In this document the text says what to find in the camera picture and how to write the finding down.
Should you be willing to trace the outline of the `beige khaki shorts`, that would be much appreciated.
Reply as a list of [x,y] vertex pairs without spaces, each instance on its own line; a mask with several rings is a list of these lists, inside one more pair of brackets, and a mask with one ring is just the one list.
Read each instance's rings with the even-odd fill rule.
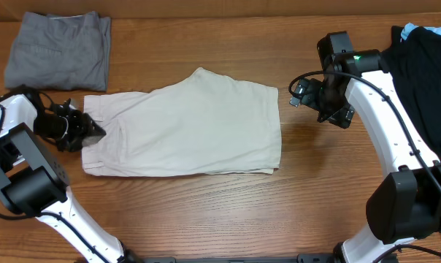
[[280,166],[274,87],[198,68],[149,93],[89,95],[84,109],[105,135],[82,150],[95,176],[265,173]]

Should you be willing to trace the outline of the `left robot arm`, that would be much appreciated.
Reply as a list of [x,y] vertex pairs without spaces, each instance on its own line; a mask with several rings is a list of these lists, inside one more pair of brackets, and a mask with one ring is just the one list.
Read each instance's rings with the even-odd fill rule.
[[103,230],[72,193],[65,169],[47,149],[76,152],[105,131],[72,101],[45,106],[45,93],[25,85],[0,96],[0,201],[11,213],[36,218],[56,230],[87,262],[139,262],[118,238]]

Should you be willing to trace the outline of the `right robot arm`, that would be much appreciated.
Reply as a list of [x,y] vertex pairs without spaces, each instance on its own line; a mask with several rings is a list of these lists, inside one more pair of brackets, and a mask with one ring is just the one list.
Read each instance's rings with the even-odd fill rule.
[[396,94],[378,50],[357,52],[344,31],[317,44],[317,72],[289,85],[291,104],[318,113],[319,122],[346,129],[358,115],[377,151],[383,181],[366,204],[366,225],[324,254],[299,254],[299,262],[396,262],[416,241],[441,232],[441,162],[426,145]]

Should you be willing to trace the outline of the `folded grey shorts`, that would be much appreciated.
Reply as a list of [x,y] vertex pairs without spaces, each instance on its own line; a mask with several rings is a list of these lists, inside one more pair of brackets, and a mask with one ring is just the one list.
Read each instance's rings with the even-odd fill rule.
[[12,43],[4,85],[105,92],[111,50],[111,18],[95,11],[57,16],[26,12]]

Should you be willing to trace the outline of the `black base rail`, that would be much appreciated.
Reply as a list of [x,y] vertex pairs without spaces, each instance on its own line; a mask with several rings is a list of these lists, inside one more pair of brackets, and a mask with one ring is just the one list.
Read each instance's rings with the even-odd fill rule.
[[140,259],[143,263],[344,263],[334,254],[299,254],[286,257],[244,257],[176,259],[174,257],[153,257]]

